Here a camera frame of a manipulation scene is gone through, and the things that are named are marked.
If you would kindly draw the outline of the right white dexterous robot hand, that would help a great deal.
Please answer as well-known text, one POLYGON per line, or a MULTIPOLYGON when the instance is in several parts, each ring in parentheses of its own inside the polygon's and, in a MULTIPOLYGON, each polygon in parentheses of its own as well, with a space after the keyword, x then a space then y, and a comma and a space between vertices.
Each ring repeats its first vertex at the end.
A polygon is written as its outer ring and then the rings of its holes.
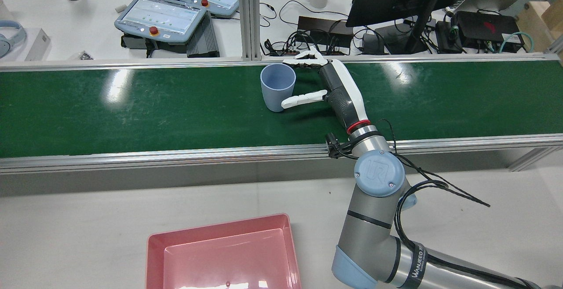
POLYGON ((326 101, 347 134, 370 125, 361 92, 342 61, 327 60, 318 50, 311 48, 293 59, 283 60, 283 64, 292 68, 318 70, 323 85, 320 91, 288 97, 281 102, 283 109, 326 101))

